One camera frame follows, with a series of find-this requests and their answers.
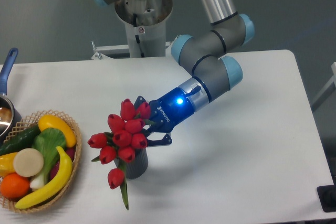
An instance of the fruit basket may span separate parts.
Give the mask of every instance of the fruit basket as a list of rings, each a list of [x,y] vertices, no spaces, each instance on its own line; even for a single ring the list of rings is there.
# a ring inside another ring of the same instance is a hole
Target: fruit basket
[[[78,168],[78,164],[79,164],[79,160],[80,160],[80,156],[81,156],[81,148],[82,148],[81,133],[80,133],[78,124],[74,121],[74,119],[71,118],[69,115],[65,114],[64,112],[53,111],[53,110],[38,111],[36,113],[31,114],[30,116],[25,117],[24,119],[21,119],[21,121],[16,123],[16,126],[13,127],[12,131],[6,137],[5,142],[10,141],[16,134],[23,131],[24,129],[27,129],[29,127],[32,127],[32,126],[36,125],[38,123],[39,119],[43,115],[46,115],[46,114],[51,114],[51,115],[54,115],[54,116],[57,116],[57,117],[63,119],[67,123],[67,125],[70,126],[70,128],[72,129],[72,131],[75,134],[77,143],[76,143],[75,157],[72,161],[72,172],[71,172],[70,178],[69,178],[68,182],[66,183],[66,185],[63,187],[63,189],[61,189],[53,197],[51,197],[50,199],[42,202],[39,205],[35,205],[35,206],[33,206],[31,208],[28,208],[28,209],[17,209],[15,207],[15,204],[16,204],[17,200],[14,201],[14,200],[8,199],[0,193],[0,204],[2,205],[3,208],[6,208],[10,211],[21,213],[21,214],[30,214],[30,213],[33,213],[33,212],[38,212],[38,211],[49,208],[56,201],[58,201],[64,195],[64,193],[66,193],[66,191],[68,190],[70,184],[72,183],[72,181],[75,177],[75,174],[76,174],[76,171],[77,171],[77,168]],[[3,178],[0,176],[0,186],[1,186],[2,181],[3,181]]]

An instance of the blue pan handle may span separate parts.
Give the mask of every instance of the blue pan handle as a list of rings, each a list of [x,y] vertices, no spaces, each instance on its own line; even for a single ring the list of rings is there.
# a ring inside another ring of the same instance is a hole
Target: blue pan handle
[[[14,65],[16,56],[19,50],[17,48],[12,48],[5,60],[5,63],[0,72],[0,94],[7,95],[7,80],[9,73],[11,72],[12,66]]]

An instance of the robotic arm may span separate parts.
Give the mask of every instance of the robotic arm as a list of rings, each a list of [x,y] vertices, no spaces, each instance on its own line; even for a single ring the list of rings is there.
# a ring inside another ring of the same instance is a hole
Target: robotic arm
[[[164,56],[165,21],[171,13],[172,0],[96,2],[100,5],[115,3],[116,12],[126,25],[131,58],[132,54],[136,57]],[[155,122],[149,128],[150,132],[170,133],[176,125],[231,90],[243,78],[239,63],[230,56],[222,56],[253,38],[253,22],[247,15],[238,15],[232,0],[202,2],[212,30],[200,38],[182,35],[173,43],[171,53],[174,59],[192,77],[149,102],[152,111],[150,120]],[[139,28],[145,31],[143,34],[146,33],[147,37],[141,36]],[[135,104],[144,101],[143,97],[138,97]],[[151,145],[171,143],[167,135],[162,141],[154,141],[157,144]]]

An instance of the orange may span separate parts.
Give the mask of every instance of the orange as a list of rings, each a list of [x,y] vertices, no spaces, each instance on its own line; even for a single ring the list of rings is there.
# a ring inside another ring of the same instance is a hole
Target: orange
[[[12,173],[4,177],[0,184],[0,193],[6,198],[20,198],[29,190],[29,179]]]

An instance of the green leaf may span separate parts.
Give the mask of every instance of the green leaf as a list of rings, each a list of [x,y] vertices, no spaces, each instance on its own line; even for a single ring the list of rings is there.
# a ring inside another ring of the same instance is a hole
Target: green leaf
[[[99,159],[99,156],[97,156],[97,157],[95,157],[93,160],[91,160],[91,162],[97,162],[97,161],[99,161],[100,159]]]
[[[111,133],[111,132],[104,132],[104,135],[107,137],[108,140],[113,139],[113,133]]]
[[[124,179],[124,182],[120,185],[120,190],[122,201],[124,202],[126,209],[129,210],[126,178]]]
[[[118,150],[117,145],[113,141],[107,141],[107,145],[112,146],[116,151]]]
[[[127,166],[126,162],[119,159],[118,168],[124,172],[125,176],[126,176],[126,166]],[[120,190],[122,201],[124,202],[126,209],[129,210],[126,177],[124,179],[124,182],[120,185]]]
[[[145,125],[154,125],[155,124],[155,122],[153,122],[153,121],[151,121],[149,119],[145,119],[143,121],[145,122]]]

